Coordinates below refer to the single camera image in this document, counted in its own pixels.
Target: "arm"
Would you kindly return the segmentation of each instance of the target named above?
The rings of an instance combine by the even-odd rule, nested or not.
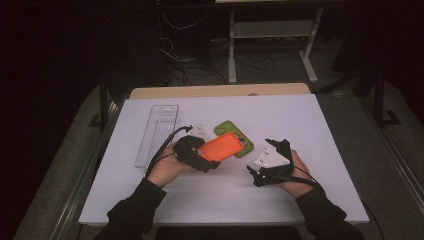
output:
[[[174,157],[172,147],[164,150],[160,156],[164,158],[156,163],[147,179],[141,180],[134,193],[108,212],[109,223],[95,239],[140,240],[143,233],[150,231],[156,209],[166,195],[162,188],[181,173],[195,171]]]
[[[311,180],[309,170],[302,162],[296,151],[292,151],[295,168],[294,177]],[[304,183],[283,182],[279,187],[286,190],[295,200],[305,218],[305,226],[315,235],[316,240],[359,240],[364,239],[363,234],[354,226],[346,222],[346,213],[338,206],[331,203],[325,192],[314,189]]]

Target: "person's right hand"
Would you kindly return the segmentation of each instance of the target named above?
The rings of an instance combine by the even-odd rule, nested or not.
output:
[[[302,169],[303,171],[305,171],[309,174],[308,167],[306,167],[306,165],[302,162],[299,155],[297,155],[297,152],[295,150],[292,150],[291,153],[292,153],[294,166]],[[307,179],[307,180],[312,180],[311,177],[308,176],[308,174],[305,174],[304,172],[300,171],[299,169],[294,168],[292,176],[298,177],[298,178],[304,178],[304,179]],[[313,189],[312,186],[310,186],[306,183],[299,183],[299,182],[293,182],[293,181],[282,182],[282,183],[277,184],[277,186],[286,190],[295,199]]]

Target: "black sleeve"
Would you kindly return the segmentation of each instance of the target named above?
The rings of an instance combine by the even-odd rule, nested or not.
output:
[[[134,193],[108,212],[109,223],[95,239],[142,239],[152,228],[156,209],[166,192],[143,179]]]
[[[330,202],[324,191],[314,189],[296,199],[305,217],[305,226],[315,240],[359,240],[363,234],[346,222],[346,213]]]

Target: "person's left hand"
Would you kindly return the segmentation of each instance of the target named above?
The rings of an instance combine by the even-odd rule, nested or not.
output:
[[[175,143],[169,145],[163,150],[159,156],[160,159],[153,167],[147,180],[155,184],[156,186],[163,188],[167,184],[174,181],[183,172],[195,172],[195,168],[178,161],[174,156]]]

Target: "table leg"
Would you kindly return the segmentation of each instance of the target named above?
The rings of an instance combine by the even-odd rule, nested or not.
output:
[[[302,59],[303,67],[305,68],[306,74],[308,74],[309,81],[311,83],[317,83],[318,78],[315,74],[315,71],[309,61],[309,53],[312,49],[312,44],[315,40],[315,35],[318,30],[319,22],[322,16],[323,8],[319,8],[315,14],[314,21],[312,22],[311,29],[309,30],[308,41],[303,50],[299,51],[300,58]]]
[[[228,82],[236,84],[236,65],[234,62],[234,11],[231,11],[230,16],[230,55],[228,57]]]

